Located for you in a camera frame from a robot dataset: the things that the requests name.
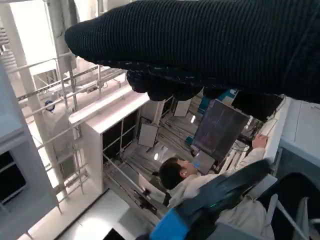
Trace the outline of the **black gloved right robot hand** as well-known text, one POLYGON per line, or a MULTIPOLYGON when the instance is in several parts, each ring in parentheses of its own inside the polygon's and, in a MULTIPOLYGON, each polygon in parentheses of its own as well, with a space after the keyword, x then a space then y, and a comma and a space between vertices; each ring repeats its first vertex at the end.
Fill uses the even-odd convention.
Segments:
POLYGON ((137 0, 69 27, 70 51, 153 101, 227 90, 320 101, 317 0, 137 0))

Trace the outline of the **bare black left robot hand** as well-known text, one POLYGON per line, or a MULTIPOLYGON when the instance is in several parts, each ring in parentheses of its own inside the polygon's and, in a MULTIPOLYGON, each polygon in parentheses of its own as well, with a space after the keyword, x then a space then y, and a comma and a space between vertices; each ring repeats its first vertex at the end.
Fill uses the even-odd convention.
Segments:
POLYGON ((148 240, 261 240, 262 235, 223 220, 221 213, 238 207, 247 190, 271 171, 266 159, 233 174, 223 173, 171 208, 149 235, 148 240))

